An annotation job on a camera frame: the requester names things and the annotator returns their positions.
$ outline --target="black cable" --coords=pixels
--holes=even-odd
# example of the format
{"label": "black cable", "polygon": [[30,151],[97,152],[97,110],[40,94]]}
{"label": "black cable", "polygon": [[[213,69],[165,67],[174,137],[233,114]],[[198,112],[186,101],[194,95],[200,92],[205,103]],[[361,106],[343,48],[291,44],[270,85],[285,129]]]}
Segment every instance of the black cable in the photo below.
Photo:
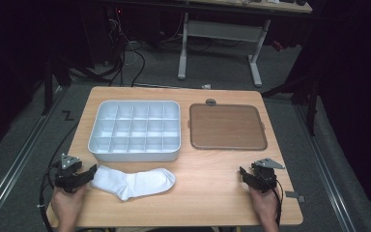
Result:
{"label": "black cable", "polygon": [[120,63],[119,69],[116,71],[116,73],[110,79],[109,86],[113,85],[114,79],[117,77],[117,75],[119,73],[121,73],[123,71],[123,66],[125,65],[125,58],[124,57],[125,57],[125,52],[123,52],[123,59],[121,57],[119,57],[119,63]]}
{"label": "black cable", "polygon": [[[72,128],[71,130],[69,130],[69,132],[66,134],[66,136],[62,139],[62,141],[60,141],[59,145],[57,146],[55,152],[52,154],[52,157],[50,158],[50,161],[49,161],[49,165],[47,166],[47,169],[50,169],[51,166],[52,166],[52,163],[53,163],[53,160],[55,159],[55,156],[56,154],[59,152],[60,150],[60,147],[63,145],[63,143],[66,141],[66,139],[69,137],[69,135],[71,134],[71,132],[77,127],[77,125],[79,125],[79,123],[77,122]],[[52,180],[50,179],[50,173],[47,173],[46,175],[46,178],[47,178],[47,181],[49,182],[50,186],[53,188],[53,184],[52,184]]]}
{"label": "black cable", "polygon": [[123,70],[120,71],[120,82],[119,82],[120,87],[125,87],[125,84],[123,82]]}
{"label": "black cable", "polygon": [[[133,48],[131,44],[140,44],[140,46],[137,48]],[[131,47],[131,49],[130,50],[126,49],[126,51],[140,50],[143,47],[143,43],[141,41],[130,41],[128,42],[128,45]]]}
{"label": "black cable", "polygon": [[212,45],[212,40],[210,39],[207,39],[207,38],[203,38],[204,41],[208,42],[206,47],[202,48],[202,49],[193,49],[193,48],[190,48],[189,46],[187,46],[187,49],[190,50],[190,51],[195,51],[195,52],[203,52],[203,51],[206,51],[207,49],[209,49]]}
{"label": "black cable", "polygon": [[[123,35],[119,35],[119,38],[118,38],[118,41],[121,40],[123,41]],[[69,74],[75,76],[75,77],[78,77],[78,78],[87,78],[87,77],[90,77],[90,78],[93,78],[99,82],[108,82],[109,80],[105,79],[104,77],[107,76],[107,75],[110,75],[114,72],[118,72],[120,70],[120,68],[122,67],[122,64],[121,62],[121,58],[120,58],[120,54],[119,52],[121,50],[124,50],[123,47],[126,47],[126,43],[119,43],[116,48],[114,49],[116,52],[114,53],[117,53],[115,54],[115,64],[113,66],[112,69],[108,70],[108,71],[105,71],[105,72],[102,72],[102,73],[94,73],[84,67],[80,67],[79,65],[77,65],[76,63],[74,63],[73,61],[70,61],[70,60],[67,60],[66,58],[63,58],[63,61],[66,62],[67,64],[70,64],[71,67],[74,67],[76,70],[78,70],[79,72],[83,73],[83,74],[79,74],[79,73],[76,73],[76,72],[73,72],[71,70],[69,70]]]}
{"label": "black cable", "polygon": [[181,37],[179,38],[176,38],[176,39],[173,39],[171,41],[165,41],[165,42],[160,42],[160,45],[162,46],[165,46],[165,47],[168,47],[168,48],[177,48],[179,46],[181,46],[183,43],[182,42],[177,42],[178,39],[180,39]]}
{"label": "black cable", "polygon": [[267,182],[267,180],[265,179],[265,177],[259,173],[259,175],[261,176],[261,178],[263,179],[264,183],[268,186],[268,188],[270,188],[273,192],[273,194],[275,195],[276,197],[276,200],[278,201],[278,208],[276,209],[276,219],[275,219],[275,222],[276,224],[278,225],[279,227],[279,222],[281,221],[281,214],[282,214],[282,200],[284,199],[284,192],[283,192],[283,188],[281,186],[281,184],[276,180],[276,182],[279,184],[279,186],[281,187],[281,195],[282,195],[282,198],[279,198],[279,194],[275,191],[275,189],[270,185],[270,183]]}
{"label": "black cable", "polygon": [[58,147],[56,148],[55,152],[53,153],[52,157],[50,158],[50,161],[49,161],[49,165],[47,166],[47,169],[46,171],[44,172],[43,174],[43,177],[42,177],[42,181],[41,181],[41,188],[40,188],[40,192],[39,192],[39,205],[38,205],[38,208],[40,208],[40,211],[41,211],[41,217],[42,217],[42,220],[43,220],[43,224],[44,226],[46,227],[46,230],[48,232],[53,232],[53,229],[52,229],[52,226],[50,225],[50,222],[49,222],[49,219],[47,218],[47,215],[46,215],[46,207],[45,207],[45,204],[44,204],[44,196],[43,196],[43,192],[44,192],[44,189],[46,187],[46,184],[45,184],[45,180],[47,179],[48,181],[48,184],[54,188],[53,184],[52,184],[52,181],[50,179],[50,170],[55,167],[55,166],[58,166],[58,163],[59,161],[53,163],[53,160],[56,156],[56,154],[59,152],[61,146],[65,143],[66,139],[69,137],[69,135],[71,134],[71,132],[77,127],[78,123],[76,123],[72,128],[71,130],[69,130],[69,132],[66,134],[66,136],[62,139],[62,141],[59,143]]}
{"label": "black cable", "polygon": [[235,46],[247,44],[247,42],[244,42],[244,41],[238,41],[238,42],[235,42],[234,44],[225,44],[225,43],[216,42],[215,40],[212,40],[212,43],[216,45],[226,46],[226,47],[235,47]]}
{"label": "black cable", "polygon": [[134,82],[135,80],[137,79],[137,77],[143,72],[144,70],[144,66],[146,65],[146,60],[144,59],[144,56],[142,54],[140,54],[138,51],[133,51],[134,53],[136,53],[137,55],[139,55],[141,57],[141,59],[143,59],[143,66],[141,67],[141,70],[140,72],[138,72],[137,76],[133,79],[133,81],[131,82],[131,87],[134,86]]}

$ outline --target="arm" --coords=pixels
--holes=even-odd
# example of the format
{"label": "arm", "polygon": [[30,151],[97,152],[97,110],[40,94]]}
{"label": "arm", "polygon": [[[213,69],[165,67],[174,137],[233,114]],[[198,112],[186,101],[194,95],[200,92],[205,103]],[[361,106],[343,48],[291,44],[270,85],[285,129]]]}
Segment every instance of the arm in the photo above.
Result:
{"label": "arm", "polygon": [[80,187],[75,193],[67,193],[62,188],[55,187],[52,195],[52,209],[59,219],[58,232],[74,231],[77,218],[82,208],[83,195],[86,186]]}
{"label": "arm", "polygon": [[279,227],[276,224],[275,217],[278,209],[278,200],[272,190],[268,190],[262,193],[260,190],[256,190],[249,187],[249,193],[251,194],[254,212],[260,219],[260,223],[264,228],[265,232],[277,232]]}

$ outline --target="dark background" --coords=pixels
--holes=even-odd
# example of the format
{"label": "dark background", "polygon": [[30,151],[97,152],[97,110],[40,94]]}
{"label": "dark background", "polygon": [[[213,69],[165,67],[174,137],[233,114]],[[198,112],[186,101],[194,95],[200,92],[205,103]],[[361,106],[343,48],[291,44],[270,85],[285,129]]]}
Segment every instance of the dark background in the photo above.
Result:
{"label": "dark background", "polygon": [[[342,22],[310,27],[305,22],[275,20],[266,44],[303,45],[288,82],[311,73],[318,56],[332,48],[334,52],[319,73],[318,93],[338,142],[371,200],[371,1],[309,3],[314,15],[340,18]],[[51,52],[62,53],[83,67],[109,60],[112,44],[104,34],[108,24],[102,23],[102,13],[102,8],[94,6],[0,0],[0,139],[43,81],[44,63]],[[133,36],[158,45],[159,30],[175,28],[163,22],[170,21],[167,18],[178,22],[178,17],[167,12],[130,10],[124,15],[124,23],[143,26],[143,33]]]}

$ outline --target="wire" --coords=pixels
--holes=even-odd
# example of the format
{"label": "wire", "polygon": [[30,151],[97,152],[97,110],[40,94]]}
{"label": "wire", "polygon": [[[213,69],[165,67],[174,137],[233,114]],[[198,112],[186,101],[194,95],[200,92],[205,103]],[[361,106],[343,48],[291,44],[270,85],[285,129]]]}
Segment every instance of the wire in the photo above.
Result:
{"label": "wire", "polygon": [[109,18],[108,20],[113,23],[113,28],[111,28],[111,31],[109,32],[108,36],[110,38],[110,41],[111,41],[112,45],[114,46],[114,40],[113,40],[113,35],[112,34],[113,34],[114,30],[116,29],[116,27],[118,27],[118,24],[117,24],[116,20],[113,20],[111,18]]}
{"label": "wire", "polygon": [[110,79],[109,86],[112,86],[113,81],[117,77],[117,75],[123,72],[123,65],[125,64],[125,52],[123,52],[123,59],[119,56],[119,63],[120,63],[119,69],[116,71],[114,76]]}
{"label": "wire", "polygon": [[161,41],[161,43],[164,43],[164,42],[171,42],[171,41],[176,41],[177,39],[183,37],[183,36],[179,36],[178,38],[174,38],[175,36],[177,36],[177,34],[178,34],[179,31],[180,31],[180,28],[182,27],[182,22],[183,22],[183,18],[184,18],[184,16],[185,16],[185,14],[182,13],[182,17],[180,18],[179,26],[177,27],[177,30],[176,30],[176,32],[173,34],[173,36],[170,37],[169,39],[165,40],[165,41]]}
{"label": "wire", "polygon": [[143,42],[141,41],[130,41],[130,44],[140,44],[140,46],[137,48],[131,47],[132,49],[127,51],[140,50],[141,48],[143,48]]}
{"label": "wire", "polygon": [[284,199],[283,188],[282,188],[281,184],[278,182],[278,180],[276,180],[276,182],[279,184],[279,187],[281,188],[281,198],[280,198],[279,197],[279,194],[270,185],[270,183],[268,183],[268,181],[265,179],[265,177],[261,173],[259,173],[259,175],[263,179],[264,183],[268,186],[268,188],[270,188],[273,191],[273,194],[275,195],[276,200],[278,201],[278,209],[277,209],[277,212],[276,212],[276,219],[275,219],[275,221],[276,221],[276,224],[279,226],[279,222],[281,221],[281,213],[282,213],[282,200]]}
{"label": "wire", "polygon": [[126,37],[125,32],[123,31],[122,27],[120,26],[120,25],[122,25],[122,23],[120,21],[120,18],[119,18],[119,15],[118,14],[117,14],[117,20],[119,21],[119,27],[120,27],[120,30],[121,30],[121,35],[126,39],[126,41],[128,41],[128,45],[131,47],[131,51],[134,54],[134,61],[131,62],[131,63],[129,63],[129,64],[126,64],[126,65],[132,65],[132,64],[134,64],[137,61],[137,55],[136,55],[137,52],[135,52],[134,48],[131,45],[130,40]]}
{"label": "wire", "polygon": [[207,45],[206,45],[206,47],[204,47],[204,48],[202,48],[202,49],[193,49],[193,48],[187,46],[187,49],[190,50],[190,51],[195,51],[195,52],[203,52],[203,51],[206,51],[207,49],[209,49],[209,48],[211,47],[211,45],[212,45],[212,40],[209,40],[209,39],[207,39],[207,38],[202,38],[201,40],[202,40],[202,41],[205,41],[205,42],[208,42]]}
{"label": "wire", "polygon": [[212,43],[216,45],[226,46],[226,47],[235,47],[239,45],[248,44],[248,42],[244,42],[244,41],[238,41],[238,42],[235,42],[234,44],[225,44],[225,43],[216,42],[215,40],[212,40]]}
{"label": "wire", "polygon": [[[176,45],[167,45],[168,43],[176,43]],[[168,47],[168,48],[176,48],[182,45],[182,42],[177,42],[177,40],[172,40],[170,42],[160,43],[160,45]]]}
{"label": "wire", "polygon": [[[111,21],[114,25],[114,27],[112,28],[112,32],[116,29],[116,27],[119,27],[119,35],[118,35],[117,41],[121,40],[121,38],[120,38],[121,36],[123,36],[126,40],[128,40],[126,35],[123,33],[123,30],[122,30],[122,27],[121,27],[121,24],[120,24],[120,20],[118,22],[114,19],[109,19],[109,21]],[[114,66],[110,70],[97,74],[97,73],[94,73],[94,72],[84,68],[84,67],[79,67],[77,64],[75,64],[72,61],[64,59],[67,64],[70,64],[71,67],[75,67],[76,70],[78,70],[80,73],[82,73],[82,74],[80,74],[80,73],[74,72],[72,70],[69,70],[69,74],[73,75],[77,78],[91,77],[91,78],[93,78],[97,81],[100,81],[100,82],[109,82],[109,80],[104,78],[104,77],[107,76],[107,75],[113,74],[114,72],[118,73],[119,69],[122,67],[122,65],[120,64],[121,63],[120,62],[121,61],[120,54],[117,54],[121,50],[120,47],[119,47],[119,43],[114,44],[114,41],[113,41],[113,49],[112,50],[113,50],[113,54],[114,54],[112,59],[114,59],[115,61],[114,61]]]}
{"label": "wire", "polygon": [[[125,63],[125,59],[126,59],[126,53],[123,52],[123,64]],[[123,82],[123,69],[120,71],[120,82],[119,82],[119,86],[120,87],[124,87],[125,84]]]}
{"label": "wire", "polygon": [[134,82],[135,80],[137,79],[137,77],[143,72],[144,70],[144,66],[146,65],[146,60],[144,59],[144,56],[142,54],[140,54],[138,51],[133,51],[134,53],[138,54],[141,59],[143,59],[143,66],[141,67],[141,70],[138,72],[137,76],[133,79],[133,81],[131,82],[131,87],[134,86]]}
{"label": "wire", "polygon": [[49,165],[47,166],[46,171],[43,173],[43,177],[42,177],[42,180],[41,180],[41,188],[40,188],[40,192],[39,192],[39,205],[38,205],[38,208],[40,208],[41,217],[42,217],[42,220],[43,220],[43,224],[46,227],[46,230],[48,232],[53,232],[53,229],[52,229],[52,226],[50,225],[49,219],[47,218],[47,215],[46,215],[46,208],[45,208],[45,204],[44,204],[43,192],[44,192],[44,189],[47,187],[47,185],[50,185],[53,188],[53,184],[52,184],[52,181],[50,179],[50,171],[51,171],[51,169],[53,167],[55,167],[56,165],[58,165],[58,163],[60,162],[60,161],[57,161],[57,162],[53,163],[53,160],[54,160],[56,154],[59,152],[59,150],[62,147],[62,145],[65,143],[66,139],[69,137],[69,135],[71,134],[71,132],[74,131],[74,129],[77,127],[77,125],[78,125],[78,123],[76,123],[71,128],[71,130],[69,130],[69,132],[65,135],[65,137],[62,139],[62,141],[57,146],[55,152],[53,153],[52,157],[50,158]]}

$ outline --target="gray carpet floor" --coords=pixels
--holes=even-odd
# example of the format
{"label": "gray carpet floor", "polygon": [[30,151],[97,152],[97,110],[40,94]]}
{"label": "gray carpet floor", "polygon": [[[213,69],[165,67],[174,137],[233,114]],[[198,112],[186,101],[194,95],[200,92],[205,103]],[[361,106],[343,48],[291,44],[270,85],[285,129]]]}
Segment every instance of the gray carpet floor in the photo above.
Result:
{"label": "gray carpet floor", "polygon": [[[133,43],[132,48],[138,49],[146,61],[144,71],[136,79],[136,83],[144,87],[152,85],[176,88],[201,88],[202,85],[210,84],[212,89],[265,92],[285,81],[300,52],[300,47],[278,52],[270,46],[264,46],[258,60],[263,87],[256,88],[246,60],[252,44],[243,43],[233,47],[219,44],[211,45],[208,49],[204,44],[191,44],[191,49],[204,51],[189,51],[187,77],[185,80],[178,80],[178,47],[162,46],[156,49],[146,44],[140,46],[140,43]],[[125,86],[131,83],[142,67],[141,58],[129,50],[130,47],[126,52],[126,65],[123,69]],[[119,86],[119,82],[120,76],[116,78],[114,86]],[[57,103],[48,116],[41,115],[44,92],[40,88],[34,99],[13,121],[10,131],[0,143],[0,184],[8,178],[14,178],[14,184],[8,187],[8,194],[1,197],[0,231],[45,230],[37,208],[42,174],[62,139],[78,123],[90,90],[97,85],[104,84],[74,78],[69,89],[60,90],[55,95]],[[318,101],[315,137],[308,135],[301,118],[306,105],[292,105],[287,94],[265,99],[265,104],[294,188],[304,197],[304,202],[300,202],[303,223],[298,226],[281,226],[281,231],[345,231],[341,218],[332,206],[328,187],[315,158],[315,149],[323,155],[349,212],[354,228],[348,231],[371,231],[370,202],[336,142],[321,101]],[[44,127],[41,133],[31,138],[35,125],[42,121]],[[24,158],[24,166],[19,167],[19,175],[6,176],[16,159],[19,159],[19,154],[25,152],[24,145],[31,139],[35,141],[34,146],[27,151],[29,155]],[[71,140],[72,134],[61,146],[60,153],[68,151]],[[50,188],[45,193],[48,202]],[[261,231],[261,228],[246,226],[243,231]]]}

